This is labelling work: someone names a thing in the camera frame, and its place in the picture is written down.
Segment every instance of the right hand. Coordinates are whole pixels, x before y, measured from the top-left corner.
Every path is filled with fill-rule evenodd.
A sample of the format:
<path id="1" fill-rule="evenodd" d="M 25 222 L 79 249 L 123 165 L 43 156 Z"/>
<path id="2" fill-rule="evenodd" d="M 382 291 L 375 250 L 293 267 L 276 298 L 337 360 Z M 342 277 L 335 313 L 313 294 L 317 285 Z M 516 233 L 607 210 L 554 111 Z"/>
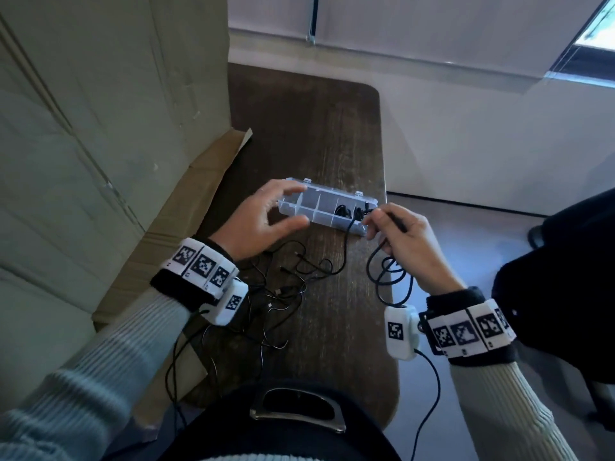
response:
<path id="1" fill-rule="evenodd" d="M 396 215 L 408 232 L 401 232 L 387 212 Z M 448 264 L 429 222 L 423 215 L 397 204 L 387 203 L 368 214 L 363 224 L 367 225 L 368 241 L 381 232 L 380 242 L 387 241 L 382 250 L 393 255 L 397 263 L 416 279 L 426 293 L 438 295 L 467 288 Z"/>

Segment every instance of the hand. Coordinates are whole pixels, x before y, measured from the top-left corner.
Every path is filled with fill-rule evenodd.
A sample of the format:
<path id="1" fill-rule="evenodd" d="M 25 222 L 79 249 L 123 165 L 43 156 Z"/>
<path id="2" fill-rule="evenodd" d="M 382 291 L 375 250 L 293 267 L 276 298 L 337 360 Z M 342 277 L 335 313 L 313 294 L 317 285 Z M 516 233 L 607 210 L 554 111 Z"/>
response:
<path id="1" fill-rule="evenodd" d="M 304 184 L 288 179 L 271 179 L 244 200 L 233 215 L 210 239 L 218 243 L 235 262 L 260 254 L 277 240 L 309 226 L 305 215 L 288 217 L 270 225 L 267 213 L 277 207 L 282 195 L 304 192 Z"/>
<path id="2" fill-rule="evenodd" d="M 401 232 L 387 212 L 396 215 L 408 232 Z M 367 240 L 373 240 L 376 233 L 381 232 L 380 242 L 387 241 L 382 250 L 393 255 L 397 263 L 416 279 L 426 293 L 446 294 L 467 288 L 448 264 L 429 222 L 423 215 L 388 203 L 365 217 L 363 224 L 367 225 Z"/>

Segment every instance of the cream sweater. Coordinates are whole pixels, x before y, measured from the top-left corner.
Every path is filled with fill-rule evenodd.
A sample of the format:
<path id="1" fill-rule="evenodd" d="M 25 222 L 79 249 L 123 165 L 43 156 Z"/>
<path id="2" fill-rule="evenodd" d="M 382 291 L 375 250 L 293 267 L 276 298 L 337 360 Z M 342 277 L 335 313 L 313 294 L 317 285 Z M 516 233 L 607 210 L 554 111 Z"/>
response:
<path id="1" fill-rule="evenodd" d="M 0 416 L 0 460 L 100 459 L 188 321 L 188 311 L 149 289 L 17 409 Z M 552 413 L 517 364 L 452 366 L 459 403 L 481 459 L 574 460 Z M 246 454 L 219 460 L 294 457 Z"/>

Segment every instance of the forearm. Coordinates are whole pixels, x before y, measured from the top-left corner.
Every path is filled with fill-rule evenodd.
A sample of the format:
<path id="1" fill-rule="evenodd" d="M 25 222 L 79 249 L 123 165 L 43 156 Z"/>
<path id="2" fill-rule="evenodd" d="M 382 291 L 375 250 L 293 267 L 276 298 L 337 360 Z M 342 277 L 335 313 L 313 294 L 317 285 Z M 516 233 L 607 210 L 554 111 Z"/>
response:
<path id="1" fill-rule="evenodd" d="M 451 375 L 481 461 L 576 459 L 516 363 L 453 365 Z"/>
<path id="2" fill-rule="evenodd" d="M 188 318 L 181 304 L 147 290 L 19 408 L 0 416 L 0 458 L 102 457 Z"/>

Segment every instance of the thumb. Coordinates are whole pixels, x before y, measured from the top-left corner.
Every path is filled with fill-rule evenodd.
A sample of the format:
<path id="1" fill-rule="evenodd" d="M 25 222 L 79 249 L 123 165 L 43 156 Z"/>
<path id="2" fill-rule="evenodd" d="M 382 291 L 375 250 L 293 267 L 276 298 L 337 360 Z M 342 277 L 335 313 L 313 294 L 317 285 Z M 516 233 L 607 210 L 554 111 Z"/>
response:
<path id="1" fill-rule="evenodd" d="M 399 228 L 395 222 L 380 208 L 374 209 L 372 212 L 372 220 L 378 227 L 378 230 L 388 238 L 390 242 L 395 242 L 400 237 L 404 236 L 404 233 L 399 231 Z"/>
<path id="2" fill-rule="evenodd" d="M 273 224 L 270 232 L 274 238 L 273 242 L 288 236 L 295 231 L 303 230 L 309 226 L 309 219 L 305 215 L 296 215 L 294 217 L 288 217 Z"/>

